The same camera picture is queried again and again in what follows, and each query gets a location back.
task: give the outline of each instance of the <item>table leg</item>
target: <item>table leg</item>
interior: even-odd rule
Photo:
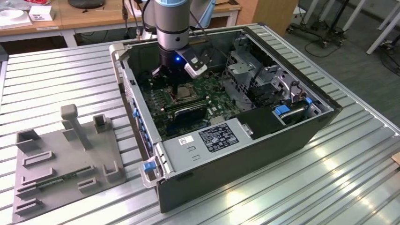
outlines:
[[[69,47],[77,47],[78,43],[75,40],[75,31],[74,30],[62,30],[62,35],[65,37],[66,43]]]
[[[322,15],[321,18],[319,18],[319,21],[325,21],[325,20],[326,20],[326,18],[327,18],[327,16],[329,16],[329,13],[330,13],[330,11],[331,11],[331,8],[333,8],[333,6],[334,6],[335,1],[337,1],[337,0],[330,0],[330,2],[329,2],[329,4],[327,4],[327,7],[326,7],[326,10],[325,10],[325,12],[323,12],[323,15]]]
[[[321,0],[314,0],[310,6],[310,9],[307,11],[306,17],[305,17],[305,23],[309,23],[309,20],[311,19],[311,15],[314,13],[315,7],[318,6]]]
[[[347,30],[350,29],[353,23],[355,22],[355,19],[357,19],[358,15],[359,15],[359,13],[361,13],[361,11],[362,11],[362,9],[363,9],[363,6],[365,6],[365,3],[366,3],[366,2],[367,2],[367,0],[362,0],[362,1],[361,1],[361,3],[359,3],[359,5],[358,5],[358,7],[357,7],[354,13],[351,14],[350,20],[347,21],[347,23],[346,23],[346,25],[345,25],[345,27],[343,27],[345,32],[347,32]]]
[[[383,31],[383,33],[381,34],[381,37],[377,39],[377,41],[374,42],[371,48],[367,51],[367,54],[371,55],[375,51],[375,49],[378,48],[378,46],[382,44],[385,38],[387,37],[387,35],[390,34],[390,32],[393,31],[393,29],[395,28],[397,24],[400,21],[400,12],[398,13],[395,19],[393,20],[393,22],[390,23],[389,27],[386,28],[386,30]]]
[[[233,11],[227,21],[227,27],[237,25],[239,11]]]
[[[391,11],[390,15],[387,16],[386,20],[381,24],[381,27],[378,28],[379,30],[382,30],[387,26],[390,20],[394,18],[395,14],[397,14],[399,8],[400,8],[400,2],[398,3],[397,7],[393,9],[393,11]]]

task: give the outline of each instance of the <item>caster wheel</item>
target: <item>caster wheel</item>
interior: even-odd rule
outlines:
[[[294,32],[294,28],[293,27],[287,28],[287,32],[291,34]]]
[[[322,44],[322,47],[323,47],[323,48],[329,48],[329,44],[330,44],[330,43],[325,41],[323,44]]]

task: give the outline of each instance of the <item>gray base plate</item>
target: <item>gray base plate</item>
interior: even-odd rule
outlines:
[[[34,141],[34,146],[39,146],[41,149],[26,153],[19,149],[13,214],[15,223],[126,181],[113,128],[98,134],[93,122],[83,124],[82,127],[94,146],[90,150],[85,150],[75,133],[73,133],[74,140],[67,141],[63,134],[66,130],[42,135],[41,139]],[[19,191],[31,185],[41,188]]]

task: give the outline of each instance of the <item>white box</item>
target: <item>white box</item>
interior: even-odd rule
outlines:
[[[51,6],[33,6],[30,17],[33,21],[53,21],[55,18],[55,11]]]
[[[306,13],[307,13],[306,10],[302,9],[299,6],[297,6],[291,23],[295,23],[295,24],[301,25],[302,21],[303,21],[303,18],[306,17]]]
[[[33,22],[27,12],[25,12],[25,15],[17,19],[13,20],[0,19],[0,30],[17,28],[17,27],[25,27],[30,25],[33,25]]]

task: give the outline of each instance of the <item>cardboard box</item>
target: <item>cardboard box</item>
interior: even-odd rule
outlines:
[[[17,27],[25,27],[33,25],[31,19],[29,17],[27,12],[25,12],[25,15],[14,20],[6,20],[0,19],[0,30],[3,29],[11,29]]]
[[[55,19],[53,6],[33,6],[30,17],[33,21],[53,21]]]

